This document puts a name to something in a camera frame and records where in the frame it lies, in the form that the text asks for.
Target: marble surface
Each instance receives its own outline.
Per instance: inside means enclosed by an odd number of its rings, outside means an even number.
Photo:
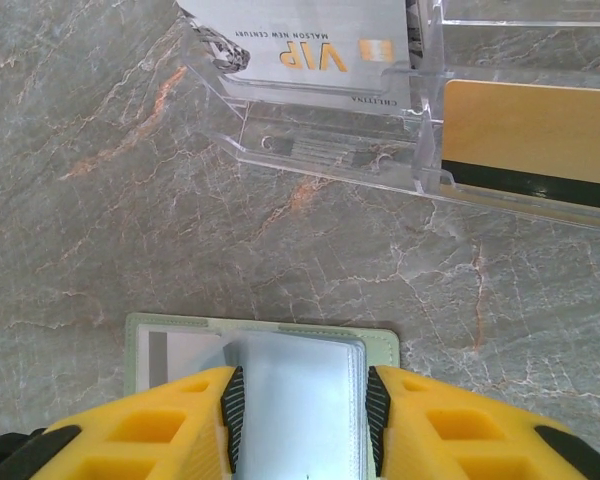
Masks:
[[[144,311],[392,328],[600,448],[600,232],[237,164],[176,10],[0,1],[0,433],[119,397]]]

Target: yellow plastic part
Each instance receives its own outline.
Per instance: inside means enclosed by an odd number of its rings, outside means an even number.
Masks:
[[[82,432],[33,480],[231,478],[220,399],[234,370],[206,370],[52,425]]]
[[[399,368],[376,367],[389,396],[382,478],[586,480],[533,430],[563,425]]]

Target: gray marble countertop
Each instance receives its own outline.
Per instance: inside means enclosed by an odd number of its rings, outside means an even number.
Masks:
[[[0,433],[118,398],[143,311],[391,328],[600,448],[600,232],[236,163],[176,10],[0,0]]]

